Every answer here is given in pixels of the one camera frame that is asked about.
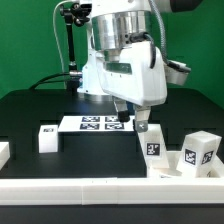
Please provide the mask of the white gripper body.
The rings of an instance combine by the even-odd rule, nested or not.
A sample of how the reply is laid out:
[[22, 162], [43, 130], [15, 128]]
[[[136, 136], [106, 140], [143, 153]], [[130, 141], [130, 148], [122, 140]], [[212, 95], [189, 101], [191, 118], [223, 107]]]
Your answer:
[[120, 53], [120, 63], [131, 67], [130, 73], [108, 71], [106, 61], [98, 57], [96, 66], [102, 90], [114, 97], [140, 106], [163, 104], [167, 97], [164, 63], [156, 49], [156, 63], [152, 61], [149, 43], [133, 43]]

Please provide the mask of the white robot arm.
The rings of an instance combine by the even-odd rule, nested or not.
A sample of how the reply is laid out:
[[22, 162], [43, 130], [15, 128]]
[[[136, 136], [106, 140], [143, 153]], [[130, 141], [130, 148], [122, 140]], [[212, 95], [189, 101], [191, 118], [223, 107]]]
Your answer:
[[88, 59], [79, 91], [113, 97], [118, 119], [148, 130], [150, 109], [167, 98], [169, 83], [182, 85], [191, 69], [167, 58], [163, 12], [196, 9], [203, 0], [80, 0], [87, 12]]

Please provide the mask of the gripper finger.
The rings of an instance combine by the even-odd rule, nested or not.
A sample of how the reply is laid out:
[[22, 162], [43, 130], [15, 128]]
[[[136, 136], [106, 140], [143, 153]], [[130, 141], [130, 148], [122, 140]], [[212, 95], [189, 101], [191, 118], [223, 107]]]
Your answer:
[[129, 111], [125, 100], [114, 98], [114, 105], [117, 117], [120, 122], [128, 122], [130, 120]]
[[138, 133], [146, 132], [148, 130], [148, 119], [150, 116], [149, 106], [134, 106], [135, 112], [135, 129]]

